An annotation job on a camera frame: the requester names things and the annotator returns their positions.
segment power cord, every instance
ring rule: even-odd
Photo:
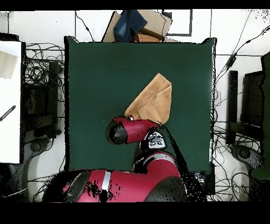
[[[91,38],[92,38],[92,41],[95,42],[94,39],[93,39],[93,37],[92,37],[92,34],[91,34],[89,28],[86,26],[86,24],[84,23],[84,21],[83,21],[80,17],[78,17],[76,11],[75,11],[75,15],[76,15],[76,17],[77,17],[78,19],[80,19],[80,20],[83,22],[83,25],[85,26],[86,30],[90,33],[90,36],[91,36]]]

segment blue cloth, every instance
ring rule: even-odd
[[[138,33],[147,24],[147,21],[137,10],[125,10],[113,28],[116,42],[131,42],[132,32]]]

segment green table surface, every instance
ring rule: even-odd
[[[203,44],[76,43],[67,39],[70,170],[131,171],[136,143],[112,145],[105,129],[158,72],[172,83],[166,126],[189,170],[209,170],[214,39]],[[167,151],[174,154],[167,143]]]

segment brown box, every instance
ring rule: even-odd
[[[160,40],[165,40],[165,42],[178,42],[165,37],[171,26],[172,19],[152,10],[138,10],[138,12],[147,21],[140,33],[154,36]],[[112,13],[111,20],[101,42],[115,42],[113,28],[120,17],[116,11]]]

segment floor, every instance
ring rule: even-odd
[[[173,26],[169,33],[186,33],[188,16],[186,19],[183,15],[187,12],[183,10],[165,10],[173,12]],[[80,18],[84,20],[89,27],[90,32],[95,41],[101,41],[107,24],[113,11],[77,11]],[[229,59],[234,48],[237,49],[247,40],[259,35],[261,31],[270,24],[270,16],[268,10],[193,10],[192,15],[192,35],[191,36],[169,36],[181,42],[201,43],[209,37],[217,38],[216,46],[216,74],[218,75],[227,60]],[[65,35],[75,36],[79,42],[91,42],[91,37],[84,28],[82,22],[75,18],[75,11],[33,11],[33,12],[10,12],[9,18],[7,14],[0,13],[0,32],[17,34],[20,40],[26,43],[53,43],[64,48],[63,37]],[[237,59],[231,70],[238,71],[238,92],[242,91],[243,76],[246,73],[260,71],[261,56],[270,51],[270,32],[265,33],[259,38],[251,41],[242,47]],[[48,52],[47,55],[57,57],[59,52]],[[217,90],[221,92],[221,96],[215,101],[215,104],[226,99],[227,92],[227,74],[221,77],[217,84]],[[240,105],[242,96],[238,95],[238,119],[240,117]],[[63,116],[64,105],[59,102],[59,116]],[[217,107],[218,121],[226,120],[226,101],[223,101]],[[217,123],[215,129],[225,128],[225,123]],[[28,179],[40,178],[55,174],[63,169],[61,166],[64,159],[64,118],[59,122],[59,129],[63,132],[58,136],[52,148],[34,158],[30,164]],[[225,145],[221,139],[218,146]],[[216,194],[215,200],[229,201],[232,196],[232,189],[229,188],[228,181],[219,181],[225,178],[225,171],[229,179],[237,172],[247,172],[244,164],[232,158],[230,152],[225,148],[219,148],[216,153]],[[237,175],[234,178],[237,185],[248,186],[248,178],[244,175]],[[29,184],[30,196],[38,191],[43,183],[31,182]],[[38,195],[36,200],[40,200],[42,193]],[[246,200],[246,194],[243,192],[237,196],[238,200]]]

